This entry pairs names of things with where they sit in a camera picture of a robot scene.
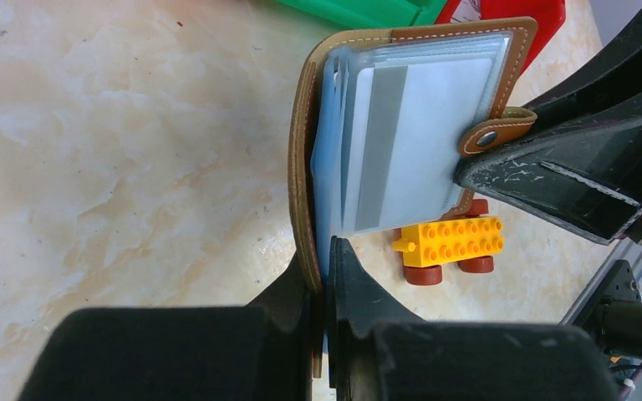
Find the silver VIP card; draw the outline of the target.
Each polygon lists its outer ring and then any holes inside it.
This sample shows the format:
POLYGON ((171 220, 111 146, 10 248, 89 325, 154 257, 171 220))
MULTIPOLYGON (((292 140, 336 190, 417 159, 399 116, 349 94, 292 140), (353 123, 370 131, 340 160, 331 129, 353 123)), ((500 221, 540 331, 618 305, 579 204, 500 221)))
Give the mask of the silver VIP card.
POLYGON ((434 221, 458 203, 458 142, 488 116, 501 69, 479 53, 387 60, 359 73, 344 235, 434 221))

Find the brown leather card holder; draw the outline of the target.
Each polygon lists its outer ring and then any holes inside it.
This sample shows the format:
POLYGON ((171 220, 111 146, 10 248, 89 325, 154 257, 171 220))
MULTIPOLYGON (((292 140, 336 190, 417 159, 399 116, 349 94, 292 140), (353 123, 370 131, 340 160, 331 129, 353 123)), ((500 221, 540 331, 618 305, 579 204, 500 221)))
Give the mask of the brown leather card holder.
POLYGON ((528 132, 511 107, 538 30, 530 17, 335 33, 306 58, 288 146, 290 218, 317 301, 335 240, 398 230, 406 281, 446 263, 489 272, 502 249, 487 203, 454 181, 460 160, 528 132))

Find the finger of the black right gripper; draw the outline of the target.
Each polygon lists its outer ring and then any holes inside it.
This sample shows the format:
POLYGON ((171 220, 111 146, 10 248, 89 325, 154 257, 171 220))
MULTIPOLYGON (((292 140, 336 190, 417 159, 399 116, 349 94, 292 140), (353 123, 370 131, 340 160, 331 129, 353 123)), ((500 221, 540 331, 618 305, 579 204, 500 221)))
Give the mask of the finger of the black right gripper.
POLYGON ((463 160, 455 182, 608 245, 642 217, 642 92, 463 160))
POLYGON ((642 8, 604 48, 563 82, 523 107, 538 119, 531 131, 605 111, 642 93, 642 8))

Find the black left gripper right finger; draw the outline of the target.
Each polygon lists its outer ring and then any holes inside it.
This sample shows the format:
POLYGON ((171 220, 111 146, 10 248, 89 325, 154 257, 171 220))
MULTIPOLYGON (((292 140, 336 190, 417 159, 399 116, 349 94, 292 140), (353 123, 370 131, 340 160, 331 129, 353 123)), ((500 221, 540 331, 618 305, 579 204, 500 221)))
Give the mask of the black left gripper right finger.
POLYGON ((340 400, 615 400, 593 340, 557 324, 427 321, 344 238, 327 278, 329 384, 340 400))

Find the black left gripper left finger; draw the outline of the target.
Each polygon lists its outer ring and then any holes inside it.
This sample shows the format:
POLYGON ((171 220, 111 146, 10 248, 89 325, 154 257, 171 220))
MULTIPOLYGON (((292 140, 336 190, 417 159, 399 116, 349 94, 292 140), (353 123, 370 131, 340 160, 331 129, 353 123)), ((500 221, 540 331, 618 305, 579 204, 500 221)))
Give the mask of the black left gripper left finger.
POLYGON ((52 332, 21 400, 308 400, 311 294, 297 258, 235 307, 92 307, 52 332))

